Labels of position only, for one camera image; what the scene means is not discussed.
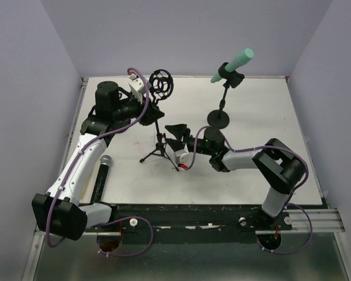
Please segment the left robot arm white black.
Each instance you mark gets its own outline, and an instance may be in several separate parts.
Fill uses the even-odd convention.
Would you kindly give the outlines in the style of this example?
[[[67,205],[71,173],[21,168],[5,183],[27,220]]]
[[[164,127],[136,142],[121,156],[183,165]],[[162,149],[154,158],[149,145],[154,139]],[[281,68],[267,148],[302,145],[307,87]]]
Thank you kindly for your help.
[[[92,203],[80,207],[81,194],[95,164],[117,133],[135,122],[143,126],[164,117],[151,104],[152,85],[139,77],[129,82],[130,91],[114,81],[97,85],[95,105],[82,123],[76,148],[54,184],[36,194],[32,208],[40,230],[78,240],[85,229],[99,225],[105,231],[117,227],[118,217],[110,206]]]

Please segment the teal green microphone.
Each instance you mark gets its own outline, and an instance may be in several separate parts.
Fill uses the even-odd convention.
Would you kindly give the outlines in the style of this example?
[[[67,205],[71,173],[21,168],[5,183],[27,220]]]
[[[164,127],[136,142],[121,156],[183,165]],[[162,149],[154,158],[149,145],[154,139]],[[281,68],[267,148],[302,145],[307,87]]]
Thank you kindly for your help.
[[[211,83],[216,83],[223,79],[227,74],[233,73],[237,68],[246,65],[254,57],[252,49],[247,48],[239,52],[232,61],[224,63],[218,72],[211,78]]]

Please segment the black round-base stand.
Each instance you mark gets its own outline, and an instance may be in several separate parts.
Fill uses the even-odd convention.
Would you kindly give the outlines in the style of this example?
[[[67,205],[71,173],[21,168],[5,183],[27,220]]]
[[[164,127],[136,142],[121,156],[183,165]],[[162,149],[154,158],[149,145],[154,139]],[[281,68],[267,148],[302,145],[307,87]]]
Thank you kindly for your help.
[[[236,88],[245,78],[244,74],[238,73],[235,69],[227,70],[226,66],[228,66],[228,64],[229,63],[226,62],[218,69],[218,74],[225,79],[225,83],[223,84],[225,90],[219,103],[219,109],[211,111],[207,116],[208,125],[218,129],[226,128],[230,122],[229,115],[223,110],[226,104],[228,89]]]

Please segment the beige gold microphone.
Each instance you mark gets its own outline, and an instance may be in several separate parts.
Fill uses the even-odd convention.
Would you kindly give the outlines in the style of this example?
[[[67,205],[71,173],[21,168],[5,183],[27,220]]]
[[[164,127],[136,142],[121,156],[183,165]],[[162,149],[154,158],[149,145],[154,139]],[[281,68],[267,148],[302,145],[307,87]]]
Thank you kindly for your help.
[[[91,200],[92,190],[94,188],[94,179],[92,173],[87,178],[86,183],[82,189],[80,203],[89,203]]]

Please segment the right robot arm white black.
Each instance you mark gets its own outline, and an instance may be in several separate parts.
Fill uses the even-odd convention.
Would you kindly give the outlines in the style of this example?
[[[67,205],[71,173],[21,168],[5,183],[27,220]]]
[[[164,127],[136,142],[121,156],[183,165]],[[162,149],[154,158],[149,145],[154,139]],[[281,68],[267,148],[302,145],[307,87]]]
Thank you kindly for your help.
[[[232,149],[221,130],[213,126],[203,126],[196,136],[191,135],[186,124],[166,125],[165,129],[174,136],[165,139],[174,152],[174,162],[184,170],[192,168],[200,154],[210,157],[209,164],[217,172],[261,172],[270,185],[257,215],[257,222],[264,229],[277,225],[278,215],[309,177],[306,161],[276,138],[262,146]]]

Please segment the silver grey mesh microphone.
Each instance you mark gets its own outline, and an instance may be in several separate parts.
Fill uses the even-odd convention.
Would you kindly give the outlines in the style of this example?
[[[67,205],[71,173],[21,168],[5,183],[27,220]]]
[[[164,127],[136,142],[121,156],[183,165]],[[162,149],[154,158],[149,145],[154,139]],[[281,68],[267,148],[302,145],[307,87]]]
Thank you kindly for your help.
[[[98,203],[101,201],[106,179],[109,173],[109,168],[112,165],[112,163],[112,158],[109,155],[103,155],[100,158],[100,165],[97,173],[97,178],[94,184],[94,189],[92,191],[90,204]]]

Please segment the black tripod stand shock mount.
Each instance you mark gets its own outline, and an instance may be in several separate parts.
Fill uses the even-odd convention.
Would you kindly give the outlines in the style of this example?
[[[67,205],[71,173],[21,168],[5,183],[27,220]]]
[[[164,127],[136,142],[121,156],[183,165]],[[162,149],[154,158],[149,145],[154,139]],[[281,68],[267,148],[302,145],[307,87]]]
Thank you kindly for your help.
[[[165,69],[158,69],[152,72],[150,75],[149,83],[151,85],[150,93],[152,96],[149,117],[151,117],[152,121],[154,121],[157,142],[155,143],[155,149],[144,158],[140,159],[139,162],[143,163],[150,156],[162,157],[169,160],[174,166],[175,170],[178,172],[178,167],[170,159],[168,153],[166,152],[166,134],[161,133],[159,128],[159,119],[165,116],[165,113],[160,111],[159,102],[164,101],[171,96],[174,89],[174,81],[169,71]]]

